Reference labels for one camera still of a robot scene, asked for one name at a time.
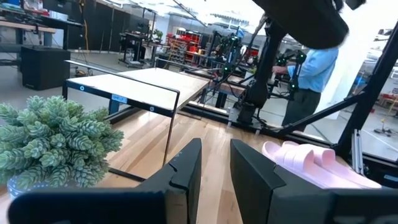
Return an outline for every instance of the blue shirt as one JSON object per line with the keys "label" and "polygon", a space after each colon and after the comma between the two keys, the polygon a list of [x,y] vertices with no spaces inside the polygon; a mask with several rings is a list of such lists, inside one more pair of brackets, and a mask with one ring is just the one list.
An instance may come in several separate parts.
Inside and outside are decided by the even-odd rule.
{"label": "blue shirt", "polygon": [[[321,93],[335,68],[337,56],[338,48],[310,50],[298,75],[298,87]],[[290,77],[294,68],[295,65],[287,67]]]}

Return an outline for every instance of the succulent plant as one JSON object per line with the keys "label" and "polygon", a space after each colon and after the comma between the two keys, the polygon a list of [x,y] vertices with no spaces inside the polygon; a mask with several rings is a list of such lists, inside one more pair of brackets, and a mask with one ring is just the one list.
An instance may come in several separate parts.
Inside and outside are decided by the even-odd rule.
{"label": "succulent plant", "polygon": [[27,108],[0,105],[0,182],[18,176],[28,189],[46,181],[52,187],[74,180],[90,187],[109,169],[107,153],[118,151],[123,132],[105,121],[106,108],[84,112],[83,105],[62,96],[33,96]]}

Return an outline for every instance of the concrete floor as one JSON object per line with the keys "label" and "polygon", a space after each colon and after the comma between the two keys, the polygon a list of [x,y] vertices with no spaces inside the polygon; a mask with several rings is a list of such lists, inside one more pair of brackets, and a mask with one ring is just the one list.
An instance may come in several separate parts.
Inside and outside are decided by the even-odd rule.
{"label": "concrete floor", "polygon": [[[0,58],[13,57],[15,57],[14,54],[0,54]],[[131,68],[127,68],[123,64],[118,64],[118,58],[120,57],[122,57],[122,55],[86,54],[85,59],[83,54],[72,54],[73,60],[81,62],[87,61],[91,65],[101,67],[112,72],[131,70]],[[60,95],[62,93],[61,88],[53,88],[44,91],[35,91],[24,88],[21,84],[21,76],[18,75],[16,67],[0,67],[0,74],[0,103],[9,103],[16,108],[25,108],[26,99],[32,95],[48,97]],[[68,97],[71,100],[78,101],[85,105],[86,110],[94,110],[102,106],[108,106],[109,102],[107,99],[72,89],[69,89]],[[229,96],[226,108],[232,107],[234,101],[236,101],[236,98]],[[215,105],[215,102],[216,97],[213,97],[212,99],[209,99],[207,103]],[[286,105],[287,100],[269,99],[261,110],[260,116],[269,123],[281,124],[285,114]],[[363,151],[396,161],[398,159],[398,135],[387,137],[376,134],[373,130],[381,128],[381,119],[385,118],[385,127],[398,131],[398,119],[395,119],[392,116],[386,116],[387,110],[384,108],[380,108],[378,106],[375,106],[374,108],[376,109],[375,113],[369,115],[362,130]],[[351,116],[350,111],[352,110],[353,107],[341,111],[336,120],[324,118],[308,125],[305,132],[319,136],[331,142],[337,142],[347,124],[347,120]]]}

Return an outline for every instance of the blue pot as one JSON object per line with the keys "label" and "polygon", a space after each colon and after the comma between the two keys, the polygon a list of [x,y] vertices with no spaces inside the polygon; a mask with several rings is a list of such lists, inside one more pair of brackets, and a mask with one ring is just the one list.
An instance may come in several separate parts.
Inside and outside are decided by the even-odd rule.
{"label": "blue pot", "polygon": [[[33,185],[31,188],[29,188],[27,190],[19,189],[17,187],[17,179],[18,179],[18,176],[13,177],[7,181],[7,190],[8,190],[8,194],[10,195],[11,200],[14,200],[16,197],[20,196],[21,194],[23,194],[25,192],[30,192],[31,190],[34,190],[34,189],[50,188],[50,184],[48,182],[44,181],[42,183]],[[70,180],[63,187],[75,188],[77,186],[76,186],[76,182],[74,182],[73,180]]]}

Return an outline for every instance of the person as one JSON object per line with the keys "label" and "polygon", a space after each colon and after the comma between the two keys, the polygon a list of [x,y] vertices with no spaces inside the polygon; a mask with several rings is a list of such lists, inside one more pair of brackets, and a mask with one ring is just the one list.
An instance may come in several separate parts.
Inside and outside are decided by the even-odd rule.
{"label": "person", "polygon": [[[321,93],[335,68],[337,56],[337,47],[308,52],[298,75],[298,90],[287,103],[283,126],[314,114],[321,99]],[[294,68],[295,65],[274,66],[272,71],[276,74],[288,73],[292,77]],[[297,130],[304,131],[304,129],[305,126],[301,126]]]}

